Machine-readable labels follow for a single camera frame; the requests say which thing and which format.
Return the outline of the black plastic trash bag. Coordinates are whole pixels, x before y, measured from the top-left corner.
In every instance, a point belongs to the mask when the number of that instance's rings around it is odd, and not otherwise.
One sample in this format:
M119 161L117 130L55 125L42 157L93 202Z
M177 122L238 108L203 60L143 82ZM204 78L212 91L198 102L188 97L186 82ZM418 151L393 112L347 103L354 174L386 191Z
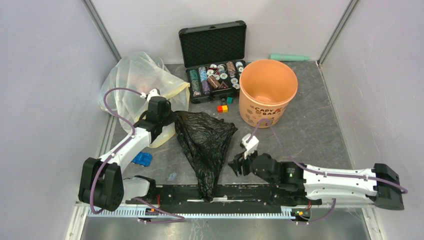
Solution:
M200 198L211 202L238 128L206 112L180 110L173 114L177 142L194 170Z

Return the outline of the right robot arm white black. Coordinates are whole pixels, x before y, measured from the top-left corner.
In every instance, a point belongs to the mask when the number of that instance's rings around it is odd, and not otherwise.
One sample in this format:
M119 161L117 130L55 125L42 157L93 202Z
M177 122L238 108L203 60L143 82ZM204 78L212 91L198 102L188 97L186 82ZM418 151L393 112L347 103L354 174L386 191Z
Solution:
M365 169L332 169L293 161L277 161L269 154L239 153L228 163L236 176L254 174L287 193L295 204L304 201L352 200L377 208L404 210L399 175L388 165Z

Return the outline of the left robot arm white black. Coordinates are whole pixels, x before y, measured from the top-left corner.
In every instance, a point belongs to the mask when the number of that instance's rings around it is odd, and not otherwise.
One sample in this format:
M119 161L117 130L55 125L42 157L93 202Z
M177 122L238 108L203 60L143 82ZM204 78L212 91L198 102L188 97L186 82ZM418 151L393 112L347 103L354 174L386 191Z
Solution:
M147 111L134 125L132 133L108 153L89 157L82 165L78 199L90 205L94 214L115 211L122 202L139 197L145 204L157 198L154 180L134 176L124 179L125 168L175 120L171 103L162 96L153 96Z

